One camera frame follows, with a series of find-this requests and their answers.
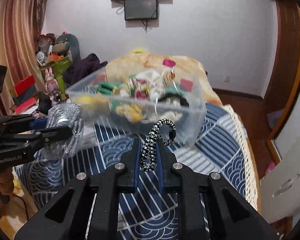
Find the dark purple clothes pile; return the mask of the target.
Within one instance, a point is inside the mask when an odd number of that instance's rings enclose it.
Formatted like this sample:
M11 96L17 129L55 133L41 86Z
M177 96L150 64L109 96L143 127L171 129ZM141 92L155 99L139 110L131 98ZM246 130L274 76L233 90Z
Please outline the dark purple clothes pile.
M102 67L105 67L107 64L107 61L101 62L98 56L94 53L89 54L84 59L77 60L63 72L63 81L66 88L74 85Z

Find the striped brown curtain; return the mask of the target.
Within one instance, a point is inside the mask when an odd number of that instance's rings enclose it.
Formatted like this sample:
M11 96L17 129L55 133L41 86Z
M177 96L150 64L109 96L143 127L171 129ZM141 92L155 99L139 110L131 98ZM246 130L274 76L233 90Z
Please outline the striped brown curtain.
M47 0L0 0L0 65L7 67L0 94L0 115L10 115L10 89L28 76L45 85L36 60Z

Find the blue patterned table cloth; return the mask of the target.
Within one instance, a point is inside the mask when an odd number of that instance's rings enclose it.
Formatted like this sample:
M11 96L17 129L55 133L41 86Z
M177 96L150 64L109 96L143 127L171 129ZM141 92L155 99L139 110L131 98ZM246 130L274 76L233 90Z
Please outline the blue patterned table cloth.
M15 168L37 207L43 207L77 174L89 176L115 165L121 156L143 143L147 131L134 133L129 128L110 127L109 120L99 118L93 125L95 142L68 159L47 160L38 152L34 161ZM154 171L133 170L133 192L119 199L118 239L177 239L178 195L172 191L180 177L173 162L196 173L223 176L256 210L260 210L258 176L249 148L245 128L230 105L206 104L206 116L194 146L175 141L158 146L158 163Z

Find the green knitted glove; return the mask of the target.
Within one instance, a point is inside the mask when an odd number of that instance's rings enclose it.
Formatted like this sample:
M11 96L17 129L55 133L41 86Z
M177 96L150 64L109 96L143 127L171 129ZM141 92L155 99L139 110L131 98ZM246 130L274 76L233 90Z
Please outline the green knitted glove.
M104 95L116 94L122 83L115 82L101 82L97 85L97 91Z

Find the white cloth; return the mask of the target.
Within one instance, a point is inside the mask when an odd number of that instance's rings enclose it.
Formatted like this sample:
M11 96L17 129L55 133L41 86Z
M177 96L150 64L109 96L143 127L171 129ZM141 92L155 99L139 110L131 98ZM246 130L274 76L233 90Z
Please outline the white cloth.
M144 72L140 72L135 76L137 80L145 80L149 85L149 98L151 100L159 99L163 94L165 94L164 82L161 75L153 70L149 69Z

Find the grey item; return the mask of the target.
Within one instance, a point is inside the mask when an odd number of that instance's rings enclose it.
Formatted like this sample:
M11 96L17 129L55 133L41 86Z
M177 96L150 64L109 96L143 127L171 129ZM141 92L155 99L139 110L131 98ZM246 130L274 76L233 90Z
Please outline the grey item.
M48 111L46 128L50 137L45 138L42 155L46 159L72 158L77 153L83 135L82 109L75 103L60 103Z

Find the grey green plush toy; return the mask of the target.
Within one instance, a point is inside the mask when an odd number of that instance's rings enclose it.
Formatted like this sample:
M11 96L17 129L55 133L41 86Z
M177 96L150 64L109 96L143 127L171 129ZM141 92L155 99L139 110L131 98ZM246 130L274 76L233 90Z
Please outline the grey green plush toy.
M71 63L81 59L78 39L72 34L58 36L52 47L52 52L67 56Z

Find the red box stack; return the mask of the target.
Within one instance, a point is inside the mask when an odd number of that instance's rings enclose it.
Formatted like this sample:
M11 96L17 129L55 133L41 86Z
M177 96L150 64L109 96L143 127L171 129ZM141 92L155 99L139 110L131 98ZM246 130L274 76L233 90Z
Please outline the red box stack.
M33 75L30 75L19 81L16 85L9 89L13 105L10 110L15 113L17 107L37 95L36 83Z

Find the black cylinder flashlight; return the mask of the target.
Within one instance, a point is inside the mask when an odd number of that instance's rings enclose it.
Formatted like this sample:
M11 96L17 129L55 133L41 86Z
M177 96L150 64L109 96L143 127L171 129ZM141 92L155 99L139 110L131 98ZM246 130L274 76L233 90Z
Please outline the black cylinder flashlight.
M53 93L53 100L55 102L61 102L61 99L62 99L61 94L58 91Z

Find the clear plastic storage box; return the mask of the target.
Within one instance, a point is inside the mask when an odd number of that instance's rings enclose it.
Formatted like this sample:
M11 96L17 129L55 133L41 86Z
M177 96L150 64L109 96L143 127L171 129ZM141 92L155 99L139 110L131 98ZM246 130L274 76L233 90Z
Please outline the clear plastic storage box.
M99 96L109 100L108 113L91 113L83 109L87 120L112 131L125 130L147 134L158 120L166 118L175 124L175 142L187 146L194 145L206 115L205 100L201 94L198 78L194 76L189 80L178 80L175 77L173 85L166 87L164 84L165 94L176 93L187 99L189 107L183 107L177 106L177 102L173 105L168 102L158 102L158 99L138 100L131 97L127 82L137 74L129 75L127 79L119 81L122 85L116 94L101 94L97 91L97 85L101 82L110 82L107 80L105 68L93 72L66 89L66 93L74 103L77 97L84 95ZM138 104L142 109L143 119L140 122L131 123L124 115L123 106L132 103Z

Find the pink rabbit figurine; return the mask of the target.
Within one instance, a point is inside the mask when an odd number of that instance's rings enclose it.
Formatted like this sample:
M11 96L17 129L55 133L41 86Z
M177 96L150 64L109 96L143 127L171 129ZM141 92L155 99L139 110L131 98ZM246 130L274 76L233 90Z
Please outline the pink rabbit figurine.
M58 91L61 93L59 89L59 84L57 80L55 79L55 76L53 74L52 68L46 68L45 69L45 88L47 90L48 96L50 97L50 100L52 101L53 105L58 104L59 102L55 102L53 100L53 93Z

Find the beige patchwork fleece blanket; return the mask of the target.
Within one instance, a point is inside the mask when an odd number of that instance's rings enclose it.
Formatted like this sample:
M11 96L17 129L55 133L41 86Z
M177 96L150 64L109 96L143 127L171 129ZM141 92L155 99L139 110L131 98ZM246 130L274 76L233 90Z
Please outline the beige patchwork fleece blanket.
M219 106L223 104L210 86L202 63L188 56L131 53L110 61L105 68L107 80L110 82L123 81L129 75L149 69L153 69L159 74L166 74L173 70L178 80L189 80L195 76L199 80L201 94L205 101Z

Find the floral fabric piece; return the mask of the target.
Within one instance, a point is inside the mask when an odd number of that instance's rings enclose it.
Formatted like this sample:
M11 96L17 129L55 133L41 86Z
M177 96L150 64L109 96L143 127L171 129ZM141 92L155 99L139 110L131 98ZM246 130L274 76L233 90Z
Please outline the floral fabric piece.
M150 86L146 80L130 78L127 82L130 96L138 100L149 100Z

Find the yellow curved cushion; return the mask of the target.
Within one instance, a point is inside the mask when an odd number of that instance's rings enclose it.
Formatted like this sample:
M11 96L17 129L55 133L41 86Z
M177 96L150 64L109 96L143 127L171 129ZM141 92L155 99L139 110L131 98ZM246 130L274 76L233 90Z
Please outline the yellow curved cushion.
M130 54L147 54L148 51L143 48L135 48L130 51Z

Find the green storage box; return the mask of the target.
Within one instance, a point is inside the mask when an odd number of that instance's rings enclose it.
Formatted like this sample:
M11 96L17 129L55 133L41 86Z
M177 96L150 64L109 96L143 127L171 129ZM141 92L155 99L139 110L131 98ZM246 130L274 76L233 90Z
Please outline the green storage box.
M40 70L42 72L43 79L45 79L45 75L46 75L45 70L51 67L54 77L58 82L59 90L61 91L62 94L64 94L66 90L66 86L63 81L63 73L70 67L70 65L71 62L69 58L64 57L56 62L50 62L49 65L42 66Z

